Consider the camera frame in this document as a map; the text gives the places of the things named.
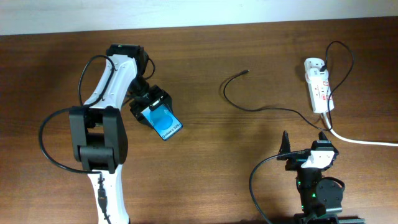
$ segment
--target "white cable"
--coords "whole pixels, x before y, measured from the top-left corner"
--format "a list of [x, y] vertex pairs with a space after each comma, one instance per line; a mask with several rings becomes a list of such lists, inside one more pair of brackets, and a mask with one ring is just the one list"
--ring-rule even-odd
[[[328, 116], [326, 115], [326, 112], [323, 112], [323, 114], [321, 114], [321, 117], [325, 120], [326, 125], [328, 126], [328, 128], [331, 128], [330, 123], [329, 123], [329, 119]], [[378, 145], [378, 146], [395, 146], [398, 147], [397, 143], [388, 143], [388, 142], [372, 142], [372, 141], [358, 141], [358, 140], [352, 140], [352, 139], [348, 139], [348, 138], [344, 138], [341, 137], [340, 135], [338, 135], [335, 130], [330, 129], [330, 132], [336, 136], [338, 139], [346, 141], [346, 142], [351, 142], [351, 143], [356, 143], [356, 144], [369, 144], [369, 145]]]

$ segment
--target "power strip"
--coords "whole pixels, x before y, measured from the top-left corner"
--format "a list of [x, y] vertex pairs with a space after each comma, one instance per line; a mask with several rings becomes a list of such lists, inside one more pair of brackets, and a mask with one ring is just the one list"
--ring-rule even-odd
[[[314, 113], [318, 114], [328, 112], [328, 99], [331, 92], [328, 81], [328, 70], [323, 72], [320, 71], [324, 64], [324, 61], [320, 58], [308, 58], [304, 62], [305, 80], [310, 90], [312, 110]], [[333, 110], [335, 106], [332, 97], [330, 97], [329, 105], [330, 110]]]

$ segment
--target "white backdrop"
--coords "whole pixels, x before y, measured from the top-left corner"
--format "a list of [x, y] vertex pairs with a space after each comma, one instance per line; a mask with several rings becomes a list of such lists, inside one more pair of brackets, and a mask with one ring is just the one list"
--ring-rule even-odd
[[398, 16], [398, 0], [1, 0], [0, 34]]

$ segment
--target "brown wood surface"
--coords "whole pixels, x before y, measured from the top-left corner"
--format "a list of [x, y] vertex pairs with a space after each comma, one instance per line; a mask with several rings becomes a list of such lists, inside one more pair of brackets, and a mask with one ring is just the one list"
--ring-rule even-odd
[[[230, 84], [233, 101], [252, 108], [293, 108], [315, 122], [303, 61], [324, 58], [329, 42], [341, 40], [355, 52], [356, 64], [334, 96], [336, 132], [353, 139], [397, 141], [397, 38], [396, 17], [2, 36], [0, 223], [97, 222], [87, 176], [47, 161], [37, 133], [48, 114], [78, 104], [77, 83], [85, 63], [112, 43], [146, 48], [157, 67], [149, 83], [170, 93], [184, 125], [163, 142], [123, 108], [129, 139], [124, 203], [132, 222], [234, 223], [260, 219], [250, 198], [249, 175], [260, 160], [278, 152], [283, 130], [289, 132], [293, 150], [310, 147], [318, 130], [294, 113], [237, 110], [221, 97], [221, 82], [250, 69]], [[350, 57], [334, 46], [330, 58], [330, 81], [336, 85]], [[104, 62], [92, 65], [83, 98], [92, 93], [103, 69]], [[395, 223], [398, 149], [326, 135], [340, 150], [325, 174], [346, 183], [341, 216]], [[81, 168], [73, 158], [66, 115], [46, 127], [44, 139], [56, 160]], [[301, 212], [295, 176], [281, 161], [256, 174], [255, 194], [270, 217]]]

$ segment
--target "wooden tabletop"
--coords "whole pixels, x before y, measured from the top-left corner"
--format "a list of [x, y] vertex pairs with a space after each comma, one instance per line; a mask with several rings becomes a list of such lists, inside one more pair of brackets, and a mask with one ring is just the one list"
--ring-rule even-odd
[[[164, 142], [122, 109], [129, 140], [123, 169], [124, 203], [133, 223], [235, 223], [260, 219], [249, 194], [254, 166], [278, 153], [287, 130], [292, 150], [309, 148], [318, 130], [286, 111], [249, 113], [220, 95], [231, 82], [239, 105], [279, 106], [312, 113], [303, 62], [324, 58], [332, 40], [356, 56], [350, 77], [336, 91], [333, 124], [352, 139], [398, 140], [398, 18], [275, 22], [171, 29], [110, 30], [0, 37], [0, 223], [96, 223], [89, 178], [65, 172], [39, 149], [43, 119], [78, 104], [77, 84], [88, 59], [112, 43], [139, 44], [156, 64], [149, 80], [173, 99], [183, 129]], [[345, 49], [330, 51], [330, 81], [345, 75]], [[94, 63], [83, 82], [88, 98], [104, 62]], [[398, 148], [363, 146], [326, 133], [340, 151], [325, 172], [346, 184], [343, 213], [368, 223], [394, 223], [398, 211]], [[81, 168], [73, 157], [67, 115], [46, 127], [45, 145], [61, 163]], [[254, 191], [271, 217], [300, 213], [295, 172], [271, 161], [254, 178]]]

